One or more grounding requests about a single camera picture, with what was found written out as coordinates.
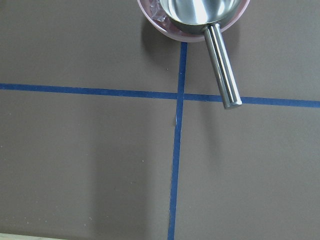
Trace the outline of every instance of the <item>silver handle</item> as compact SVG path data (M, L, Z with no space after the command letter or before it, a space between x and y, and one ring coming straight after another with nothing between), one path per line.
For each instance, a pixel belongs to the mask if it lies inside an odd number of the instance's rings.
M242 101L220 31L220 24L208 26L204 31L204 38L224 108L232 109L241 106Z

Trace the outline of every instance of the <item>stainless steel scoop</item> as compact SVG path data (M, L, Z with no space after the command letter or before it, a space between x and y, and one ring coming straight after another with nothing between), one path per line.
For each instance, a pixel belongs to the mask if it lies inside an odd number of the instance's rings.
M204 34L225 109L242 105L220 27L236 14L242 0L160 0L181 31Z

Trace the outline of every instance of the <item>pink bowl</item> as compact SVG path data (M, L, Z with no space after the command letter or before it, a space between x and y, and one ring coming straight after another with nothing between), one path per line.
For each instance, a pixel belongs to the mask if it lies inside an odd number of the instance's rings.
M171 22L162 23L152 19L151 10L150 10L151 1L152 0L137 0L139 7L141 8L145 17L161 33L163 33L164 35L166 35L171 39L174 39L180 42L195 43L195 42L201 42L205 40L205 37L202 35L192 35L192 34L188 34L180 31ZM231 21L224 28L221 29L222 32L230 28L241 17L241 15L246 10L249 2L250 0L242 0L242 2L240 3L240 7L238 9L238 12L234 15Z

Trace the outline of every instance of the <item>metal ladle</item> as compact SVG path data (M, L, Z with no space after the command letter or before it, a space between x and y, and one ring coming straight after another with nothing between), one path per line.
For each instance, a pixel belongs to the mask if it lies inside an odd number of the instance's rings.
M160 0L181 31L204 34L225 109L242 105L220 28L236 14L242 0Z

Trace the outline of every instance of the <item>horizontal blue line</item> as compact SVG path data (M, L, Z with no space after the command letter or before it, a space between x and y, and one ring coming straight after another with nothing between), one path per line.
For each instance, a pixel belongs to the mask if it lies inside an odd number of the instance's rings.
M201 101L201 102L222 102L221 96L219 95L190 94L190 93L184 94L184 100ZM249 97L249 96L242 96L241 100L244 104L320 108L320 101L266 98L266 97Z
M16 91L47 92L47 93L150 98L150 99L173 99L173 100L177 99L177 93L173 93L173 92L116 90L116 89L85 88L85 87L70 87L70 86L43 86L43 85L0 83L0 89L16 90Z
M172 99L172 100L177 99L177 93L175 92L134 91L134 90L116 90L116 89L104 89L104 88L45 86L45 85L12 84L12 83L0 83L0 90L103 95L103 96L149 98L149 99ZM221 96L219 95L185 93L184 99L188 101L222 102ZM244 104L320 108L320 101L266 98L266 97L249 97L249 96L243 96L241 97L241 99Z

